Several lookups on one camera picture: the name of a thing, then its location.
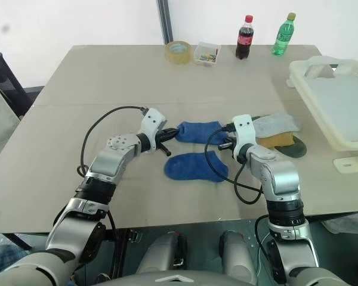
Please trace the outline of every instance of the table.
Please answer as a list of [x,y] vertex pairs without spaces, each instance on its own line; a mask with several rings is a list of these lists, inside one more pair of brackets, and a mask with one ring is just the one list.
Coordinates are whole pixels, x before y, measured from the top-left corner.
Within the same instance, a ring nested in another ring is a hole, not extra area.
[[[298,116],[306,156],[292,160],[301,180],[306,215],[358,211],[358,173],[339,174],[332,160],[347,157],[328,144],[295,89],[285,80],[289,63],[318,55],[314,46],[290,46],[275,57],[269,46],[252,46],[247,60],[223,46],[213,68],[165,61],[163,46],[75,46],[66,55],[34,106],[0,155],[0,232],[48,232],[58,211],[74,195],[85,132],[106,111],[126,104],[157,108],[166,127],[180,122],[219,120],[238,114],[285,110]],[[141,115],[120,111],[103,121],[89,138],[90,164],[112,135],[136,132]],[[202,152],[201,144],[166,142],[172,155]],[[239,167],[229,151],[218,153],[230,176]],[[110,209],[118,228],[255,218],[266,213],[264,199],[240,203],[227,182],[179,182],[163,174],[167,157],[142,154],[131,162]],[[249,171],[241,181],[259,186]],[[241,189],[252,199],[255,193]]]

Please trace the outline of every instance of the black chair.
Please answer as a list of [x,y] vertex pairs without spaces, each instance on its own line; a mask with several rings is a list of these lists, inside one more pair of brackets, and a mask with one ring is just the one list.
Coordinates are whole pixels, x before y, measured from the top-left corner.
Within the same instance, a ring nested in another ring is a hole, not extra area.
[[35,96],[33,91],[33,98],[27,94],[18,82],[11,69],[5,62],[0,53],[0,92],[13,112],[18,116],[24,116],[25,113],[32,106]]

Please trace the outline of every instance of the metal pole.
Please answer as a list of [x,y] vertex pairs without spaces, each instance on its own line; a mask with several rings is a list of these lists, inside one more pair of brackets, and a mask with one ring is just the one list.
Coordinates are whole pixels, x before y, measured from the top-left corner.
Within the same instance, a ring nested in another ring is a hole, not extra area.
[[159,17],[161,18],[163,41],[166,45],[174,40],[172,37],[171,20],[169,18],[168,0],[157,0],[157,4]]

